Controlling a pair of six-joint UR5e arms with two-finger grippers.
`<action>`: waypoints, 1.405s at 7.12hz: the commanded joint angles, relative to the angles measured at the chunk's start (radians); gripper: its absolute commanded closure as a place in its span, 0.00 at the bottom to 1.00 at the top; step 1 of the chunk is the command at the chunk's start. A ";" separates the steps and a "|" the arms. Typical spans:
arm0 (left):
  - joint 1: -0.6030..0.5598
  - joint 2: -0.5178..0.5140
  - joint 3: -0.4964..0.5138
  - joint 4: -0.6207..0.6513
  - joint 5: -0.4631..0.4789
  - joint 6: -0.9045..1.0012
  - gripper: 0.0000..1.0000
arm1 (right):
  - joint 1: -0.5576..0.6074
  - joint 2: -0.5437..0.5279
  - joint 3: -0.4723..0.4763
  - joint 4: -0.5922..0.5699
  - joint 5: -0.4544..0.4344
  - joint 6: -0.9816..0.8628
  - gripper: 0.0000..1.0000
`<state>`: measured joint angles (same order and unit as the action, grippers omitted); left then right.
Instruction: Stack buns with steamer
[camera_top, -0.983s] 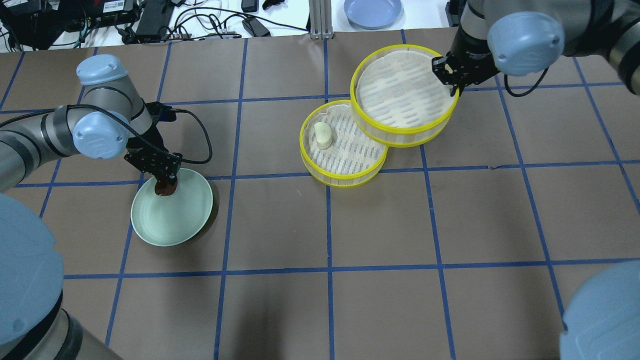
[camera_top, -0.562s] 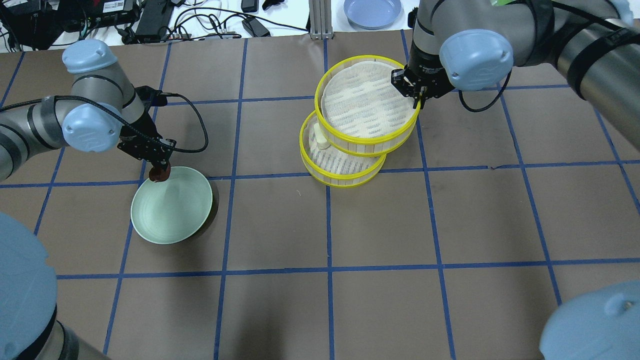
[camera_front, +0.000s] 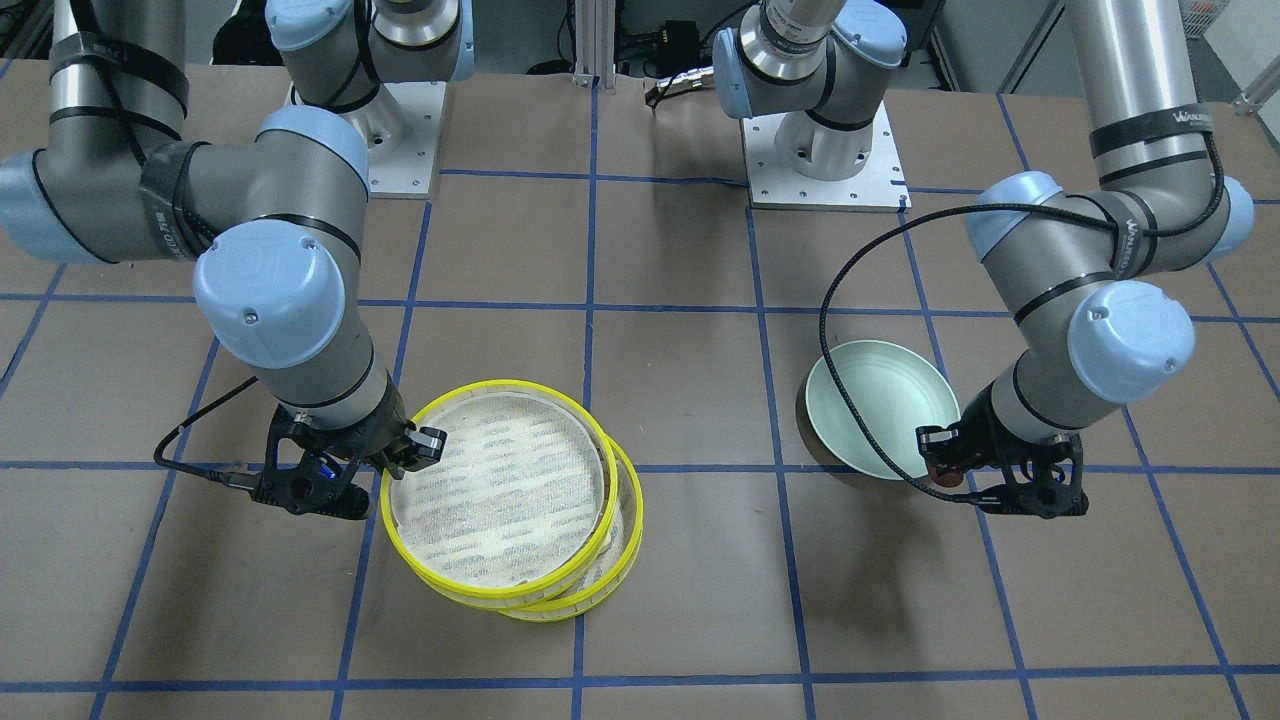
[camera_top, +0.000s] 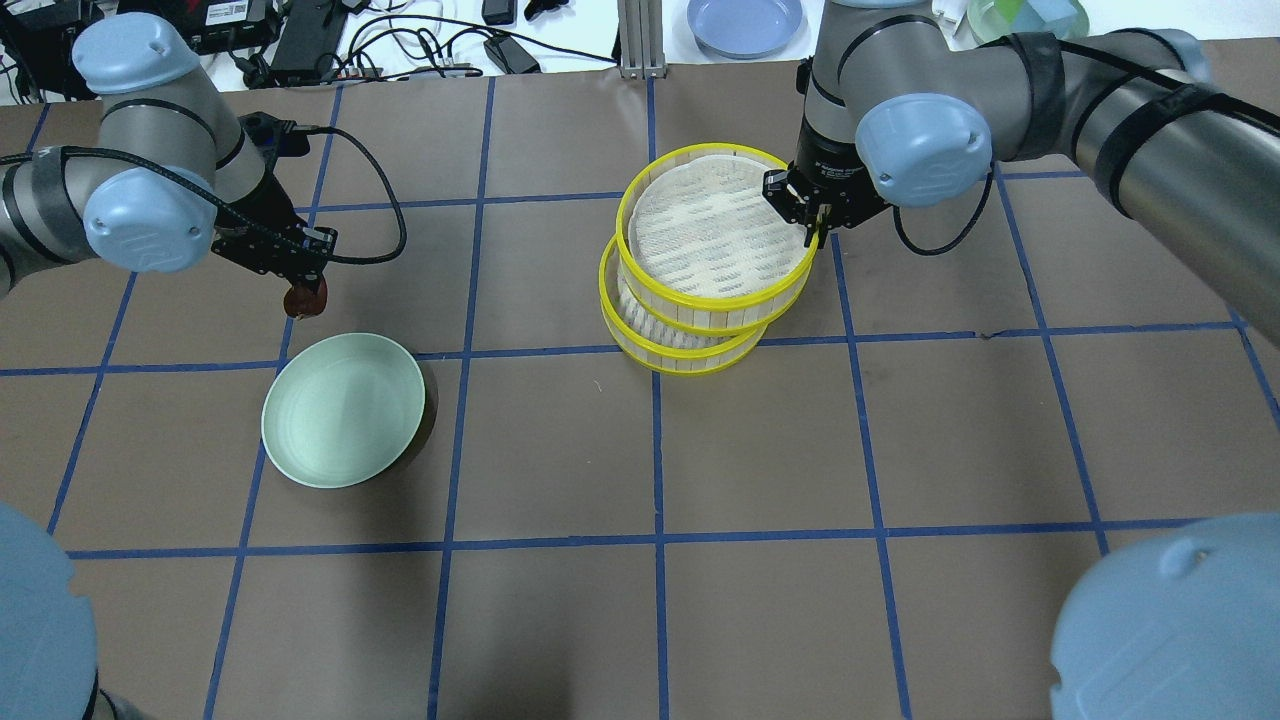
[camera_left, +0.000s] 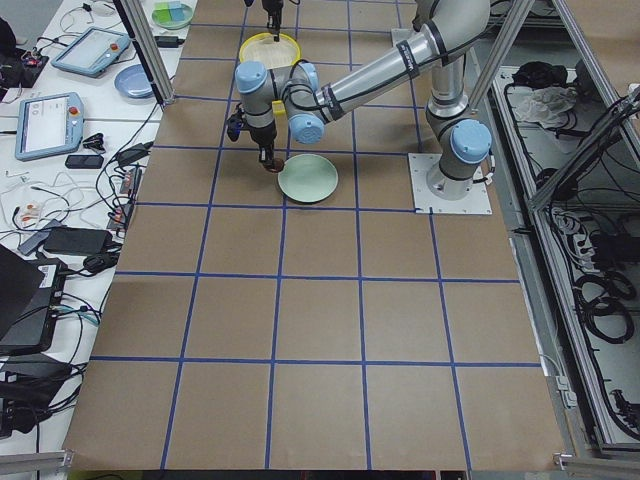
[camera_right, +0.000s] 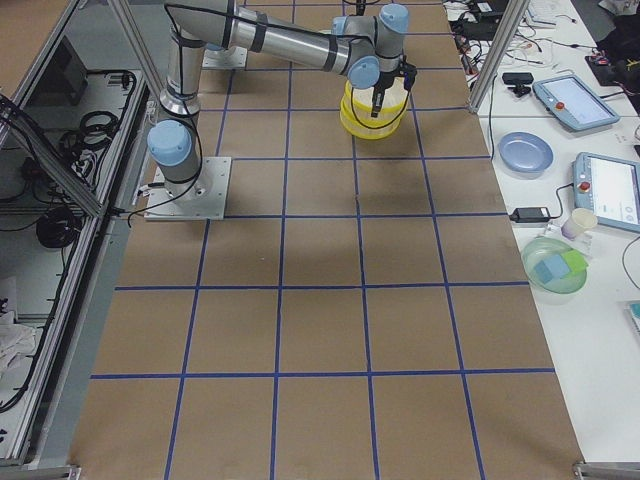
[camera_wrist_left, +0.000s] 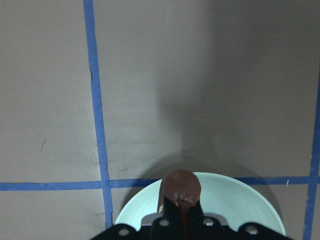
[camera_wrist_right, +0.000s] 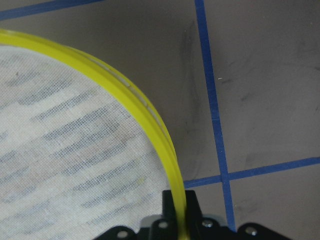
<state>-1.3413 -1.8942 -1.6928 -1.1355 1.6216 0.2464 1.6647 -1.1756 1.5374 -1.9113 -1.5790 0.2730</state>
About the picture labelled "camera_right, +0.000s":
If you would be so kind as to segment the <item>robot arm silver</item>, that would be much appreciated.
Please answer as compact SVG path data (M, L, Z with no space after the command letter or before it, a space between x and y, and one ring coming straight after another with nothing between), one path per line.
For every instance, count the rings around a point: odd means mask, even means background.
M234 1L167 1L171 44L162 115L147 137L148 148L174 202L198 201L212 188L199 151L196 122L203 69L242 68L249 54L345 76L355 89L371 89L377 116L396 78L410 89L415 68L404 54L409 12L399 4L382 6L375 16L340 16L329 32L313 31Z

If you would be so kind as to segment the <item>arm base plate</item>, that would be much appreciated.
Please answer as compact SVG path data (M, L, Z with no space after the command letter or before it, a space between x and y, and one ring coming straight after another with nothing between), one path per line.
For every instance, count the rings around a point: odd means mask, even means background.
M247 49L231 47L229 49L206 48L202 61L204 70L233 70L246 67Z
M230 157L205 157L194 186L175 185L165 181L159 166L154 181L162 186L152 188L148 195L148 209L143 214L149 221L223 220L231 176Z

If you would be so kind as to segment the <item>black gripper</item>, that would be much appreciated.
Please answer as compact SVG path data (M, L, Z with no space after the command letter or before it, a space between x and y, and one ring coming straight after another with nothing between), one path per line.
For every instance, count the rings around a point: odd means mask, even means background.
M393 86L397 78L402 79L404 90L410 92L413 89L416 76L417 67L406 60L402 60L399 66L391 72L381 72L372 93L371 117L377 118L379 116L383 107L385 93Z

